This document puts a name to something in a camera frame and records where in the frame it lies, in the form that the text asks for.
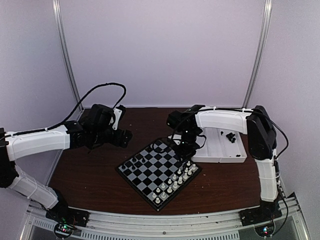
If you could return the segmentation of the white plastic divided tray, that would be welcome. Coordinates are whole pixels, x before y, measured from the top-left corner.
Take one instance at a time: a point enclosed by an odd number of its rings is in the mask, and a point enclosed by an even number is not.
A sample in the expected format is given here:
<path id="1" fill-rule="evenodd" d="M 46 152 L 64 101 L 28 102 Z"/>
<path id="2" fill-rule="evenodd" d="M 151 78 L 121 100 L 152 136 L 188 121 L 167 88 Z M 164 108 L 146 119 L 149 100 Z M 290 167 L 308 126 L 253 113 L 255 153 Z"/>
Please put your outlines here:
<path id="1" fill-rule="evenodd" d="M 235 142 L 231 143 L 226 135 L 235 134 Z M 247 153 L 239 132 L 220 128 L 204 128 L 205 137 L 197 137 L 196 142 L 200 149 L 192 157 L 197 163 L 243 163 L 247 158 Z"/>

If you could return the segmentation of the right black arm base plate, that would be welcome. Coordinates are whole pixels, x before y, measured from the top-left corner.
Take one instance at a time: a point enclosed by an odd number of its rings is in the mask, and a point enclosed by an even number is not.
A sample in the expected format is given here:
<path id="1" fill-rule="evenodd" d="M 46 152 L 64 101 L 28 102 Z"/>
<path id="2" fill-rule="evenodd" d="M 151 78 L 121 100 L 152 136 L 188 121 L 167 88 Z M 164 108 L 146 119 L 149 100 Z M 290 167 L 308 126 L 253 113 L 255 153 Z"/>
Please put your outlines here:
<path id="1" fill-rule="evenodd" d="M 239 212 L 239 217 L 243 226 L 271 221 L 281 216 L 282 212 L 277 199 L 273 202 L 260 200 L 258 207 L 247 208 Z"/>

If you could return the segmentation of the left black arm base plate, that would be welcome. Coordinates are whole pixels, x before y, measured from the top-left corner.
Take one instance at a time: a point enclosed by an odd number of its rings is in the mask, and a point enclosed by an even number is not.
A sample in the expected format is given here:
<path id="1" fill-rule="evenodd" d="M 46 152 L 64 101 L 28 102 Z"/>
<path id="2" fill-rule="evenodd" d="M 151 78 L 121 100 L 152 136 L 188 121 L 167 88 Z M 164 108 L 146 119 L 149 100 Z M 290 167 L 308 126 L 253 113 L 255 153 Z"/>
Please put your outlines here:
<path id="1" fill-rule="evenodd" d="M 57 223 L 67 224 L 75 227 L 86 227 L 90 213 L 85 210 L 70 208 L 68 204 L 62 200 L 53 208 L 46 210 L 45 217 L 56 221 Z"/>

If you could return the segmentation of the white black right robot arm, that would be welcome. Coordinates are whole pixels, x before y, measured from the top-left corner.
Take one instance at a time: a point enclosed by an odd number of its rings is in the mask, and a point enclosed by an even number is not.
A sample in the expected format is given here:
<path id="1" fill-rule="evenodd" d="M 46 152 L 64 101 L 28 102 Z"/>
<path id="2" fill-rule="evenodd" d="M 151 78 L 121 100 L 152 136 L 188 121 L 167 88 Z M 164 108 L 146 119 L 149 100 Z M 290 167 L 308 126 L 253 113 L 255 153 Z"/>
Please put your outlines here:
<path id="1" fill-rule="evenodd" d="M 276 212 L 279 199 L 277 131 L 266 109 L 193 105 L 173 111 L 166 124 L 172 128 L 170 143 L 183 160 L 198 163 L 243 163 L 250 155 L 258 169 L 261 206 L 259 220 Z"/>

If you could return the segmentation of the black white chessboard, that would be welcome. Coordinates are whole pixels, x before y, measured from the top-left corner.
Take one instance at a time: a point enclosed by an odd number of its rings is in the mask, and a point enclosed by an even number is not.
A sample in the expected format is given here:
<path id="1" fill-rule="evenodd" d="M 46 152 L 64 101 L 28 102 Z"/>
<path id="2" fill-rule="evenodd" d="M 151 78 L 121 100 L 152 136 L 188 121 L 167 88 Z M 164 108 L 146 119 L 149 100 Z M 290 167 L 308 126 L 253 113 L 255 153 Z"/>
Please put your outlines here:
<path id="1" fill-rule="evenodd" d="M 159 212 L 195 179 L 202 168 L 195 163 L 199 166 L 200 171 L 191 180 L 187 180 L 182 189 L 175 192 L 159 207 L 152 203 L 148 197 L 152 190 L 156 188 L 153 181 L 159 183 L 160 177 L 169 176 L 180 166 L 176 164 L 177 162 L 184 164 L 187 161 L 180 161 L 175 151 L 165 141 L 157 139 L 119 164 L 115 170 L 155 211 Z"/>

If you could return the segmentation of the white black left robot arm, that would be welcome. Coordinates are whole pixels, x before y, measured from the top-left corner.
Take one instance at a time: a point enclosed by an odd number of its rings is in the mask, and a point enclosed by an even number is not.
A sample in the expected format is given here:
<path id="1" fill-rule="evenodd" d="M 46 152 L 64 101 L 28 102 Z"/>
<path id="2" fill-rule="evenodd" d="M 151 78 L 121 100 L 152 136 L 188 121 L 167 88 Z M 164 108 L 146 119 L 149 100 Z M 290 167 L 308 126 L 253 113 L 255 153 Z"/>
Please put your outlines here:
<path id="1" fill-rule="evenodd" d="M 129 130 L 118 127 L 126 108 L 94 104 L 80 120 L 63 121 L 58 126 L 24 132 L 0 130 L 0 186 L 12 189 L 40 203 L 61 222 L 72 218 L 62 194 L 24 172 L 15 161 L 46 152 L 85 147 L 92 151 L 104 144 L 126 148 L 132 138 Z"/>

